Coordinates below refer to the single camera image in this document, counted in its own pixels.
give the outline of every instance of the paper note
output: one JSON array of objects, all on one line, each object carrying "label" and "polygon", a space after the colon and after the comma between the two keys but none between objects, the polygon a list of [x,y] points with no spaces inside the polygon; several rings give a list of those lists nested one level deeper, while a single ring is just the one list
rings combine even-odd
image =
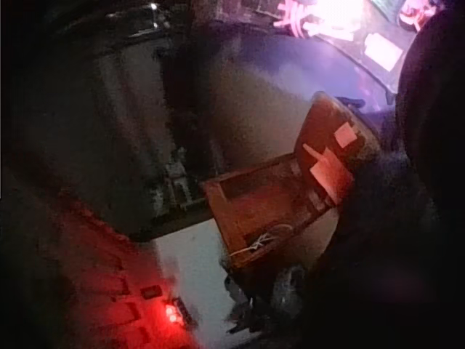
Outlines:
[{"label": "paper note", "polygon": [[310,169],[310,173],[326,190],[326,193],[336,205],[341,203],[354,182],[352,173],[327,148],[323,152],[322,160],[319,160]]},{"label": "paper note", "polygon": [[357,135],[348,122],[346,122],[334,132],[334,137],[342,149],[346,148],[350,143],[357,140]]},{"label": "paper note", "polygon": [[391,71],[399,60],[402,50],[388,39],[375,34],[368,34],[365,39],[365,55],[378,63],[387,71]]}]

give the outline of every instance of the white floor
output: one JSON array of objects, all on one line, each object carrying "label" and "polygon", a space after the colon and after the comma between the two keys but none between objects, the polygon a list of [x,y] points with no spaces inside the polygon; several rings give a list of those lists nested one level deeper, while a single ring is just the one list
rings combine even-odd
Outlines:
[{"label": "white floor", "polygon": [[219,264],[224,248],[214,220],[157,238],[153,247],[164,277],[173,280],[173,293],[198,322],[193,333],[202,348],[233,348],[253,337],[247,330],[226,333],[233,327],[225,321],[233,300],[224,286],[226,273]]}]

